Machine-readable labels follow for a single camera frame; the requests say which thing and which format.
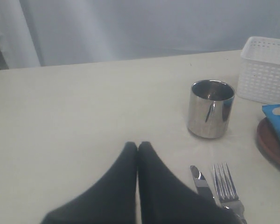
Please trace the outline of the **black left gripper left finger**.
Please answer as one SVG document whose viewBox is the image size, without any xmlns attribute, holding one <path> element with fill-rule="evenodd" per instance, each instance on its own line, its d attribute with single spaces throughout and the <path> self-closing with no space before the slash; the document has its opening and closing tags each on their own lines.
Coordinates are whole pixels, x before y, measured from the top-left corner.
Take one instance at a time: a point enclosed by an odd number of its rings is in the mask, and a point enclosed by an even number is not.
<svg viewBox="0 0 280 224">
<path fill-rule="evenodd" d="M 136 223 L 137 154 L 127 142 L 109 170 L 87 191 L 49 212 L 44 224 Z"/>
</svg>

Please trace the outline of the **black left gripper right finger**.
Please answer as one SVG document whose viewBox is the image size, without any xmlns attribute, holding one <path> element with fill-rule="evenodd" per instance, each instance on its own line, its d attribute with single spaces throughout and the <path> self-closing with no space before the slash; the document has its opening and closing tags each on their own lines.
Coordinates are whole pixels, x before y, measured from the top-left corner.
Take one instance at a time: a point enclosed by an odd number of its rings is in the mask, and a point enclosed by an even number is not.
<svg viewBox="0 0 280 224">
<path fill-rule="evenodd" d="M 138 148 L 138 185 L 144 224 L 238 224 L 235 215 L 218 207 L 180 181 L 152 144 Z"/>
</svg>

